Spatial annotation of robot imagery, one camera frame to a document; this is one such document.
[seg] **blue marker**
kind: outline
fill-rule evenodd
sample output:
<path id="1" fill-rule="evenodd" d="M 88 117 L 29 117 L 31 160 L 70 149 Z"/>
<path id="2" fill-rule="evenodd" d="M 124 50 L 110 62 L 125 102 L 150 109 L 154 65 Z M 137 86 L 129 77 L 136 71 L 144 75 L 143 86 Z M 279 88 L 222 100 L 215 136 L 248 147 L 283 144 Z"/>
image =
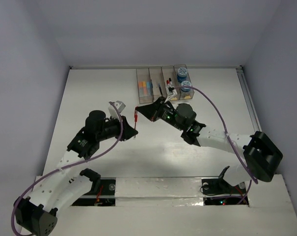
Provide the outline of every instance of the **blue marker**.
<path id="1" fill-rule="evenodd" d="M 148 96 L 152 95 L 152 89 L 151 89 L 151 82 L 146 82 L 146 87 L 147 87 L 147 94 Z"/>

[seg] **blue container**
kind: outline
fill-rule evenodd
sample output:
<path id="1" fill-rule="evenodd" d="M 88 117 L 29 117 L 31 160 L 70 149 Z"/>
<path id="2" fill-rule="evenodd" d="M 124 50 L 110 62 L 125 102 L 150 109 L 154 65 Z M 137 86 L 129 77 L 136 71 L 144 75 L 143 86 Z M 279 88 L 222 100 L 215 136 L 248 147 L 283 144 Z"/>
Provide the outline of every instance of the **blue container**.
<path id="1" fill-rule="evenodd" d="M 187 79 L 188 76 L 188 69 L 186 69 L 185 67 L 180 67 L 177 71 L 177 79 L 178 82 L 181 83 L 184 80 Z"/>
<path id="2" fill-rule="evenodd" d="M 181 86 L 192 86 L 192 84 L 191 84 L 190 81 L 185 80 L 185 81 L 183 81 L 183 82 L 181 83 Z M 190 88 L 180 88 L 180 90 L 181 90 L 182 92 L 190 92 L 190 91 L 191 91 Z"/>

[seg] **blue bottle cap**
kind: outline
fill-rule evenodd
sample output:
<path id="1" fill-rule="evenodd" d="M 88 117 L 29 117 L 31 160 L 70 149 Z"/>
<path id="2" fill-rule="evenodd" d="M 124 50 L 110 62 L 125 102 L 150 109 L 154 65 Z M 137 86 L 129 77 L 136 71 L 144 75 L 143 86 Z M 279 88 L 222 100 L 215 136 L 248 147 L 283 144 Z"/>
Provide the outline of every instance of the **blue bottle cap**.
<path id="1" fill-rule="evenodd" d="M 185 67 L 180 67 L 178 69 L 177 75 L 179 77 L 186 77 L 186 76 L 188 76 L 188 69 L 186 69 Z"/>

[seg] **red object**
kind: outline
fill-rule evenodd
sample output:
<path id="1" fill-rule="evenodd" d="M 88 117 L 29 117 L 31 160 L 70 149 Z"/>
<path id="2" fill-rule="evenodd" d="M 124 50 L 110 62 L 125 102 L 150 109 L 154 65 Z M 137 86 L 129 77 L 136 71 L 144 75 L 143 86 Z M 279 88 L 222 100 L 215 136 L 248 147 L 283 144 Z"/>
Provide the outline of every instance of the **red object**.
<path id="1" fill-rule="evenodd" d="M 100 190 L 99 190 L 99 193 L 98 193 L 97 196 L 96 196 L 96 203 L 99 202 L 99 196 L 101 195 L 101 192 L 102 192 L 103 188 L 104 188 L 104 186 L 101 185 Z"/>
<path id="2" fill-rule="evenodd" d="M 134 110 L 134 122 L 135 122 L 134 129 L 136 129 L 136 122 L 137 122 L 137 110 L 136 110 L 136 108 L 137 107 L 135 107 L 135 110 Z"/>

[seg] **colored marker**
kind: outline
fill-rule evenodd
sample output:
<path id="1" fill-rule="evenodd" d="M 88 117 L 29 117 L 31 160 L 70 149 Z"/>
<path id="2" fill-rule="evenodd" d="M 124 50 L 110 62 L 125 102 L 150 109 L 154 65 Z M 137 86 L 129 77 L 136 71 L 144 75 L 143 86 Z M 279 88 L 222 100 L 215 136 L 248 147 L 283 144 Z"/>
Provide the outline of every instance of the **colored marker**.
<path id="1" fill-rule="evenodd" d="M 138 82 L 138 94 L 140 97 L 144 96 L 144 89 L 143 89 L 143 83 L 142 82 Z"/>
<path id="2" fill-rule="evenodd" d="M 162 95 L 162 87 L 160 86 L 160 84 L 158 84 L 158 87 L 159 87 L 160 94 Z"/>
<path id="3" fill-rule="evenodd" d="M 152 90 L 150 88 L 150 84 L 151 84 L 151 82 L 146 82 L 148 96 L 151 96 L 152 95 Z"/>
<path id="4" fill-rule="evenodd" d="M 143 84 L 144 96 L 147 96 L 146 82 L 143 81 L 142 84 Z"/>

